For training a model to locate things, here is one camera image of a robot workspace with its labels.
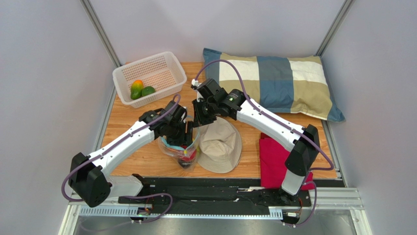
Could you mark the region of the red fake apple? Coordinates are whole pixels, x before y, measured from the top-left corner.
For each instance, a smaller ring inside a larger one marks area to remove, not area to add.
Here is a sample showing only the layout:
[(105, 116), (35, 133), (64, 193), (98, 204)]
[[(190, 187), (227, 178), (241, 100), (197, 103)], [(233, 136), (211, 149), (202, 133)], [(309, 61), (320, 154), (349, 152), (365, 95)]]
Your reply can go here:
[(181, 156), (179, 158), (179, 162), (181, 162), (181, 163), (190, 163), (190, 162), (194, 161), (195, 157), (196, 157), (196, 152), (193, 152), (189, 156)]

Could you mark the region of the clear zip top bag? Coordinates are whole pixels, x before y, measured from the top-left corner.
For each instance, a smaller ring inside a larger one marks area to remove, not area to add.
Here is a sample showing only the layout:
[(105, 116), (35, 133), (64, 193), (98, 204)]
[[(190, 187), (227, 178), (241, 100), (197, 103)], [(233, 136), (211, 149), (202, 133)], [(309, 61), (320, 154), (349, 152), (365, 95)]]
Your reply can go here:
[[(185, 120), (193, 121), (193, 118), (188, 115)], [(199, 141), (201, 137), (201, 131), (199, 127), (193, 128), (193, 142), (191, 145), (169, 145), (166, 142), (166, 137), (159, 137), (157, 139), (158, 146), (162, 153), (172, 157), (175, 162), (185, 171), (193, 171), (197, 160), (199, 158), (200, 149), (199, 149)], [(179, 162), (179, 158), (181, 156), (189, 156), (193, 152), (196, 152), (196, 157), (193, 162), (190, 163), (181, 163)]]

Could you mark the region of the green fake avocado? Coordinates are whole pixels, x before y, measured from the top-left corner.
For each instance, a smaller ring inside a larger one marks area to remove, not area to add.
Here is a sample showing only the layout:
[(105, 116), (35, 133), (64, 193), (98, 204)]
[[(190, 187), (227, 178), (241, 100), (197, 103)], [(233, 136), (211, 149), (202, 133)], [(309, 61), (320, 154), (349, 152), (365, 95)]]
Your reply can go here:
[(141, 96), (142, 97), (145, 97), (145, 96), (151, 95), (151, 94), (153, 94), (155, 92), (156, 92), (156, 89), (154, 87), (152, 87), (152, 86), (146, 86), (146, 87), (144, 87), (142, 89)]

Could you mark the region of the beige bucket hat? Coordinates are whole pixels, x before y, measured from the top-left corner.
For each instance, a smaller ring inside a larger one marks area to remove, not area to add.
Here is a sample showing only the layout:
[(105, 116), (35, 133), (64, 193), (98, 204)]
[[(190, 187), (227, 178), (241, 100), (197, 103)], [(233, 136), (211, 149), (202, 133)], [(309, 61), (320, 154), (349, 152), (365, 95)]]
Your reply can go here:
[(201, 127), (198, 164), (213, 173), (225, 174), (237, 167), (241, 159), (242, 138), (224, 118)]

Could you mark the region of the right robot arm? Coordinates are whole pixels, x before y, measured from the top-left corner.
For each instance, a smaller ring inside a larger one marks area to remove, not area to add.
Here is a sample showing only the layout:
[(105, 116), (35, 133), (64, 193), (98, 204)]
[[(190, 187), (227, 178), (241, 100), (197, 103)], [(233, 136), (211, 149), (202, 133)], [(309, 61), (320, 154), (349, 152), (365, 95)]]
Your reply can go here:
[(191, 87), (197, 92), (192, 102), (196, 127), (211, 124), (219, 117), (229, 117), (267, 134), (289, 151), (280, 188), (288, 195), (297, 195), (320, 150), (317, 128), (291, 123), (265, 110), (253, 99), (247, 99), (238, 89), (225, 91), (213, 79), (203, 83), (193, 80)]

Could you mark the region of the red folded cloth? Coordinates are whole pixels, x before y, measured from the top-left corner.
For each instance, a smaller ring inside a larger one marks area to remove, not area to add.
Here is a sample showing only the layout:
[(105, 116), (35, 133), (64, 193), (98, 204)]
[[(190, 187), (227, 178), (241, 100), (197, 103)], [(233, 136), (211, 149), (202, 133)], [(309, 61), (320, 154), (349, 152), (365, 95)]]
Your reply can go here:
[(313, 174), (308, 173), (311, 167), (309, 153), (304, 141), (298, 142), (293, 150), (287, 151), (273, 138), (260, 134), (261, 186), (280, 188), (288, 193), (297, 193), (298, 187), (301, 190), (313, 190)]

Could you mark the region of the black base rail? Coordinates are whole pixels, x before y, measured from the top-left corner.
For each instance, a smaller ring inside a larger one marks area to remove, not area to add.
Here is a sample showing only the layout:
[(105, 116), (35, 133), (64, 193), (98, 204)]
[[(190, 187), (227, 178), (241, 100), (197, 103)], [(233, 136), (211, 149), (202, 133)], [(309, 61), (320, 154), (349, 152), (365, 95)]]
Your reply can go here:
[(261, 188), (259, 179), (245, 178), (141, 178), (144, 187), (140, 196), (165, 193), (150, 199), (120, 197), (121, 204), (146, 204), (152, 212), (163, 212), (173, 197), (170, 214), (180, 215), (269, 215), (270, 207), (300, 207), (312, 205), (309, 192), (285, 198), (280, 189)]

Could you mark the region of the white plastic basket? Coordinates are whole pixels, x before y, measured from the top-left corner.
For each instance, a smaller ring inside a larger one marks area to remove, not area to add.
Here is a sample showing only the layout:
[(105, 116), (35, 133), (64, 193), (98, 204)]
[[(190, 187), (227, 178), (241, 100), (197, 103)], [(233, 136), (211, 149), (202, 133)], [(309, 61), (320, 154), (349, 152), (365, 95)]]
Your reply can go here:
[[(131, 86), (141, 80), (156, 92), (139, 99), (131, 99)], [(124, 105), (139, 108), (164, 97), (179, 93), (187, 77), (177, 57), (170, 51), (140, 59), (113, 71), (113, 82)]]

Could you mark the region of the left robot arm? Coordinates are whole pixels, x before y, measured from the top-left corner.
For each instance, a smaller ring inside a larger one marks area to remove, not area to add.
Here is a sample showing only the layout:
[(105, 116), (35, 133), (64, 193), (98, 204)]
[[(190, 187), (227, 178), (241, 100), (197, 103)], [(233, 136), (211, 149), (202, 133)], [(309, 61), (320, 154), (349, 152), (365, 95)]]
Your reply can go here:
[(94, 208), (107, 198), (137, 196), (143, 188), (140, 179), (129, 176), (125, 180), (118, 180), (111, 177), (111, 173), (127, 157), (155, 139), (162, 136), (177, 137), (185, 133), (180, 125), (186, 117), (187, 109), (171, 101), (165, 108), (145, 112), (132, 127), (105, 147), (87, 156), (76, 154), (63, 184), (69, 185), (79, 197), (64, 197)]

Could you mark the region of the green orange fake mango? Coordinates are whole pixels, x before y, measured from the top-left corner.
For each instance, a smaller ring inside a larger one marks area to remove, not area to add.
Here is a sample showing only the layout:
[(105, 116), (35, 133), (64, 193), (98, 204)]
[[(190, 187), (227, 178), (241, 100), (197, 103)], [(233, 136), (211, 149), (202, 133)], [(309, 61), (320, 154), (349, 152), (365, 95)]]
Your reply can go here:
[(130, 87), (130, 98), (132, 100), (141, 98), (143, 88), (143, 82), (141, 80), (135, 80)]

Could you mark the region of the plaid pillow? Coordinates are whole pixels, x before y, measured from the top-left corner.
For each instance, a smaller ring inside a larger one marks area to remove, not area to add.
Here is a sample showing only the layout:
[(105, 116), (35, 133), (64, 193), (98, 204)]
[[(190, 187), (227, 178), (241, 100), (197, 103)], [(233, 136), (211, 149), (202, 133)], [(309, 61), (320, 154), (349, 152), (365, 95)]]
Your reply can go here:
[(227, 92), (241, 89), (273, 113), (302, 113), (332, 122), (346, 120), (330, 93), (319, 56), (284, 58), (239, 57), (203, 50), (206, 78), (214, 79)]

